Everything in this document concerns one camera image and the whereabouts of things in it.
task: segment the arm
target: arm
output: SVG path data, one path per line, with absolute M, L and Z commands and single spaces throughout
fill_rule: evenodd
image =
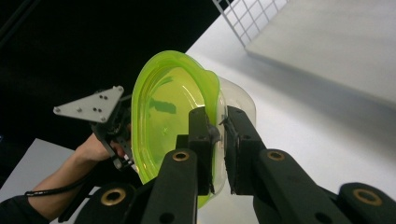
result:
M 119 156 L 124 156 L 119 145 L 112 146 Z M 108 157 L 106 149 L 92 134 L 55 173 L 41 181 L 33 190 L 57 189 L 70 185 L 87 175 L 99 161 Z M 72 202 L 78 191 L 79 188 L 75 188 L 54 195 L 29 197 L 28 200 L 39 214 L 51 221 Z

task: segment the black cable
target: black cable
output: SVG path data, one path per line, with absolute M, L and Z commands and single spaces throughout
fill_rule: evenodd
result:
M 74 189 L 74 188 L 82 185 L 87 180 L 88 176 L 89 175 L 86 175 L 83 178 L 81 178 L 80 180 L 78 180 L 70 185 L 67 185 L 65 187 L 61 187 L 58 189 L 43 189 L 43 190 L 37 190 L 37 191 L 30 190 L 30 191 L 26 191 L 24 193 L 24 195 L 27 197 L 39 197 L 39 196 L 47 196 L 47 195 L 63 193 L 63 192 L 69 191 L 71 189 Z

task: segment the wire mesh grid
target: wire mesh grid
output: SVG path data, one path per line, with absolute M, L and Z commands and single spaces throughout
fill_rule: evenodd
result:
M 245 47 L 289 0 L 213 0 Z

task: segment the black sleeve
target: black sleeve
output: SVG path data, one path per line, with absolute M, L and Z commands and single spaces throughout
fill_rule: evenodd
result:
M 29 204 L 26 196 L 16 196 L 0 203 L 0 223 L 50 223 Z

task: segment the plastic lid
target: plastic lid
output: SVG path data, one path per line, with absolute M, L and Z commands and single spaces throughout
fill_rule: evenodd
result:
M 164 155 L 175 149 L 178 134 L 188 134 L 189 112 L 205 106 L 216 125 L 219 79 L 194 59 L 164 51 L 143 67 L 132 97 L 132 146 L 134 162 L 145 184 L 157 176 Z M 202 206 L 209 196 L 199 196 Z

